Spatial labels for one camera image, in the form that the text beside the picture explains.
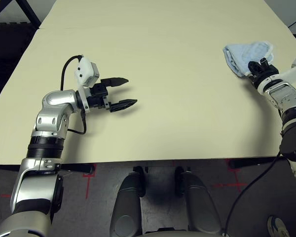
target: gray carpet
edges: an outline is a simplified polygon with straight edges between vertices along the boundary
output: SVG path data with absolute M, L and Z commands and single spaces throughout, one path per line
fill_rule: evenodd
M 141 199 L 144 232 L 163 227 L 187 229 L 185 200 L 174 196 L 176 166 L 190 166 L 191 171 L 201 178 L 209 189 L 223 224 L 240 190 L 268 166 L 230 170 L 224 159 L 177 160 L 99 163 L 94 177 L 62 172 L 65 186 L 63 204 L 54 217 L 51 236 L 109 236 L 119 185 L 134 165 L 149 167 L 146 173 L 147 193 Z M 0 170 L 0 222 L 10 214 L 9 194 L 15 178 L 16 172 Z M 296 180 L 287 161 L 275 164 L 243 196 L 235 208 L 228 232 L 232 237 L 267 237 L 269 215 L 282 218 L 290 235 L 296 237 Z

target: white table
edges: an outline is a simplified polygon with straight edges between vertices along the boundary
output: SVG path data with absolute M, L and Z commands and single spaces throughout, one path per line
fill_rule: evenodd
M 63 64 L 77 54 L 100 78 L 130 80 L 109 88 L 110 101 L 138 102 L 88 114 L 86 135 L 68 132 L 64 163 L 274 156 L 276 109 L 222 52 L 257 40 L 274 44 L 280 71 L 290 68 L 296 40 L 262 0 L 58 0 L 0 95 L 0 164 L 25 157 L 41 99 L 59 89 Z M 65 89 L 76 89 L 75 66 Z M 71 116 L 71 128 L 80 124 Z

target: floor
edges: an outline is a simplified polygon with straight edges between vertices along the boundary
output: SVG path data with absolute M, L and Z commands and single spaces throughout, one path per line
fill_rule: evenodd
M 174 196 L 176 166 L 191 167 L 214 200 L 225 224 L 240 191 L 266 169 L 268 164 L 230 169 L 224 159 L 114 162 L 96 164 L 92 176 L 62 171 L 64 198 L 55 215 L 51 236 L 109 236 L 111 214 L 119 186 L 135 165 L 147 166 L 147 193 L 141 198 L 143 231 L 163 227 L 187 229 L 184 198 Z M 17 173 L 0 170 L 0 223 L 10 215 L 9 200 Z M 296 180 L 285 160 L 243 196 L 230 221 L 232 237 L 267 237 L 269 215 L 281 217 L 296 237 Z

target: wall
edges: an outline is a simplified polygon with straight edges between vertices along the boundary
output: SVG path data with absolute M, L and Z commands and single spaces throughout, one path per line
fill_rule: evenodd
M 296 0 L 264 0 L 275 14 L 289 26 L 296 21 Z M 293 34 L 296 34 L 296 24 L 290 27 Z
M 43 21 L 49 13 L 56 0 L 28 0 L 32 9 Z M 275 14 L 289 26 L 296 21 L 296 0 L 265 0 L 265 2 L 272 8 Z M 20 9 L 16 1 L 12 1 L 1 13 L 0 22 L 22 22 L 29 20 Z M 290 28 L 293 34 L 296 34 L 296 24 Z
M 27 0 L 31 8 L 42 22 L 51 10 L 56 0 Z M 15 0 L 0 13 L 0 22 L 29 22 L 22 9 Z

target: cloth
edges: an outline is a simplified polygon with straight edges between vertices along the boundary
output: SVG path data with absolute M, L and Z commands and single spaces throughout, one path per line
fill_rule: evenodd
M 248 63 L 260 62 L 266 58 L 268 63 L 273 61 L 273 45 L 267 41 L 254 42 L 252 44 L 230 44 L 223 48 L 228 66 L 239 77 L 251 74 Z

